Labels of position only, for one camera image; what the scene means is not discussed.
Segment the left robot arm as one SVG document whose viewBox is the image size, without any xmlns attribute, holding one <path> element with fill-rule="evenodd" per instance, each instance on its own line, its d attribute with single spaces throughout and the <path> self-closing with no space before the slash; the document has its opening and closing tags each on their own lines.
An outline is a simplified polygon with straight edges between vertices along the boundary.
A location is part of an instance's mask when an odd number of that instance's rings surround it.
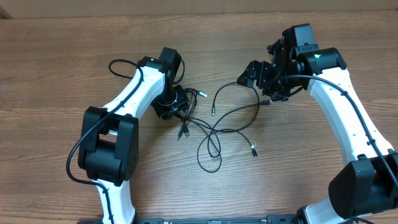
<svg viewBox="0 0 398 224">
<path fill-rule="evenodd" d="M 144 57 L 134 64 L 134 76 L 115 99 L 85 111 L 78 166 L 100 194 L 99 223 L 136 221 L 129 181 L 139 158 L 139 120 L 149 107 L 164 120 L 188 109 L 185 90 L 175 80 L 182 62 L 181 55 L 168 47 L 158 58 Z"/>
</svg>

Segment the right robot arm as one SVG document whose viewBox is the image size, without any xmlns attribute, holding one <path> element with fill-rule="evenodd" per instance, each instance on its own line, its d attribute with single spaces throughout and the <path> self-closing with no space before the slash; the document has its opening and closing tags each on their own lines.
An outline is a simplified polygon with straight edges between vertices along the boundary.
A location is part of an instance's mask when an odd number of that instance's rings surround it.
<svg viewBox="0 0 398 224">
<path fill-rule="evenodd" d="M 396 209 L 397 153 L 364 109 L 339 51 L 319 48 L 309 24 L 286 29 L 267 51 L 272 62 L 250 62 L 237 83 L 258 87 L 272 101 L 307 90 L 324 112 L 344 164 L 327 197 L 300 208 L 292 222 L 354 223 Z"/>
</svg>

